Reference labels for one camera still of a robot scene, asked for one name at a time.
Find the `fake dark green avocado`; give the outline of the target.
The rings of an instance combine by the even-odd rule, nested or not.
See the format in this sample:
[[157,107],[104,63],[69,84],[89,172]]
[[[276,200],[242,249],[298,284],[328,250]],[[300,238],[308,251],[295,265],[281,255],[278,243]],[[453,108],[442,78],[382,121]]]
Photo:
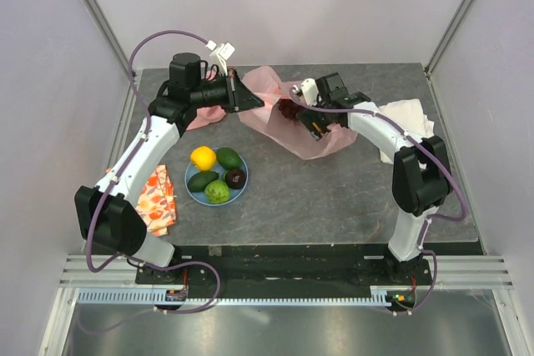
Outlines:
[[187,189],[191,193],[203,192],[210,183],[218,179],[219,174],[215,171],[200,171],[189,178]]

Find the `fake purple grapes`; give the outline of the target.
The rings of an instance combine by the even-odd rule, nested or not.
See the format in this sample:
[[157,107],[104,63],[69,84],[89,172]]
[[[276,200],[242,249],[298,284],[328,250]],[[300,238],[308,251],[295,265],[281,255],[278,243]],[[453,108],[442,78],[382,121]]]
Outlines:
[[277,102],[277,107],[281,115],[290,121],[297,121],[298,114],[304,109],[288,98],[281,98]]

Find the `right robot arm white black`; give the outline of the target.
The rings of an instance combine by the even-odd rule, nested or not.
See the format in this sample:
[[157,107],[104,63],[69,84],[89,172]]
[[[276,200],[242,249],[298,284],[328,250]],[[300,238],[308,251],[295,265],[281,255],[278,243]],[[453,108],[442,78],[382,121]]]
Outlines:
[[393,162],[391,188],[399,212],[381,270],[388,282],[403,283],[423,250],[431,215],[452,190],[444,141],[403,128],[363,93],[350,93],[338,73],[307,78],[290,96],[302,107],[297,119],[315,140],[338,125],[369,140]]

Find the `fake yellow orange fruit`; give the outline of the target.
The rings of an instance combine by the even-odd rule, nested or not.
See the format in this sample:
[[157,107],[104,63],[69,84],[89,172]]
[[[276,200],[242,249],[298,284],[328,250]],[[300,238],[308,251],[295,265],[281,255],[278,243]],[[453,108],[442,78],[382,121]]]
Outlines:
[[193,166],[199,171],[208,171],[217,163],[216,152],[207,146],[196,148],[189,158]]

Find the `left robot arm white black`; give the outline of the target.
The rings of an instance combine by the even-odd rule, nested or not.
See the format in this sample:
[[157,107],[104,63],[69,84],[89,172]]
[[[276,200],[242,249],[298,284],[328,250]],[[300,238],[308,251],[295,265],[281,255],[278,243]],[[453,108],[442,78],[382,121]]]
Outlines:
[[164,283],[183,274],[179,249],[148,232],[136,206],[161,158],[179,141],[201,108],[221,107],[239,113],[263,107],[263,101],[228,65],[229,45],[210,54],[214,76],[204,78],[204,64],[194,53],[178,53],[148,114],[127,150],[93,187],[82,186],[74,196],[78,223],[88,247],[97,245],[145,263]]

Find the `pink plastic bag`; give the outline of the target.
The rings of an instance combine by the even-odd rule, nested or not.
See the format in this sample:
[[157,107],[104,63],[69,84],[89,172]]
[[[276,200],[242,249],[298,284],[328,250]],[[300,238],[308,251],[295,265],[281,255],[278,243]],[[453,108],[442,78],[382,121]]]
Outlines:
[[329,126],[330,131],[316,140],[300,121],[284,117],[278,109],[278,102],[290,98],[289,90],[297,82],[282,81],[273,68],[256,68],[246,73],[242,82],[264,101],[264,106],[240,113],[240,122],[264,134],[299,158],[323,158],[355,142],[357,133],[339,125]]

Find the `fake green custard apple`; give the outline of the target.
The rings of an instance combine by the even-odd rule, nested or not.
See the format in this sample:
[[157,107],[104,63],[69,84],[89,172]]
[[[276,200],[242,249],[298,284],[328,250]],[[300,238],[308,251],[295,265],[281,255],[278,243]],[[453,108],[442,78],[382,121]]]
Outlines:
[[231,190],[225,181],[218,179],[206,186],[204,195],[209,203],[222,204],[230,200]]

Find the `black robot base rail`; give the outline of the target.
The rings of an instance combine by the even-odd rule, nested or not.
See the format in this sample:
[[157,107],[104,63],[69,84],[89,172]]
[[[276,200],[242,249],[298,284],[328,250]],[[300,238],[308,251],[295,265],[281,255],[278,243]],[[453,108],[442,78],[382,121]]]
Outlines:
[[432,282],[429,262],[422,255],[400,262],[385,244],[174,246],[162,268],[191,261],[210,264],[223,282],[301,278],[356,287]]

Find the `fake dark purple mangosteen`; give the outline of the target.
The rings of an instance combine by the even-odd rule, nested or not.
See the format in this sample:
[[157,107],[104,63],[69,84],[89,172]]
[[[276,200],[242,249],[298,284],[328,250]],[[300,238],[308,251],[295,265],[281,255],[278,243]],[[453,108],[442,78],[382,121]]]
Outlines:
[[247,173],[241,168],[232,168],[225,172],[224,181],[231,189],[241,189],[247,181]]

